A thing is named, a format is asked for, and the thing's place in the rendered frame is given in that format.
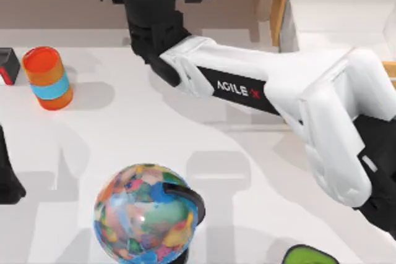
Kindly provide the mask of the black and red stapler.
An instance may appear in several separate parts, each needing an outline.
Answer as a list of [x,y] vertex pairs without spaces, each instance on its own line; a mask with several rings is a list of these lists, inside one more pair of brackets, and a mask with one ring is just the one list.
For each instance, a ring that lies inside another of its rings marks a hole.
[[20,62],[13,48],[0,48],[0,85],[14,85]]

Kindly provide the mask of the green and black object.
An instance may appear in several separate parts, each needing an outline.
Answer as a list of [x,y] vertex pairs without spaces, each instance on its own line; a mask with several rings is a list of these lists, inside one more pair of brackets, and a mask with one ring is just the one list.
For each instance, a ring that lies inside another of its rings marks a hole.
[[310,245],[298,244],[286,251],[282,264],[340,264],[340,262]]

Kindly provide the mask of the orange cup with blue band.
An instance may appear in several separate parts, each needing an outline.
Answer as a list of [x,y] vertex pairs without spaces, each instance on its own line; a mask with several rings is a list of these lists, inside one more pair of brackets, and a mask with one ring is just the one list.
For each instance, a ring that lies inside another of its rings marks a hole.
[[49,46],[32,48],[24,54],[22,66],[42,108],[56,111],[72,101],[73,90],[56,49]]

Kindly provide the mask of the multicoloured globe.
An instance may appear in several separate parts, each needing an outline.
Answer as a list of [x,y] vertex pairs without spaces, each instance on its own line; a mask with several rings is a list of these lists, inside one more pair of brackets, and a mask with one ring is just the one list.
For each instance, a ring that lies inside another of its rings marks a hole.
[[93,229],[117,264],[187,264],[205,213],[203,198],[179,174],[140,163],[117,172],[101,189]]

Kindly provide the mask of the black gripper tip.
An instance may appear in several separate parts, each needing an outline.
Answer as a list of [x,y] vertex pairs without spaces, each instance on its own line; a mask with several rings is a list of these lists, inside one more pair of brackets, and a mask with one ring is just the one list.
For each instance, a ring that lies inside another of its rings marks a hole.
[[12,168],[4,130],[0,125],[0,205],[14,205],[25,196],[26,190]]

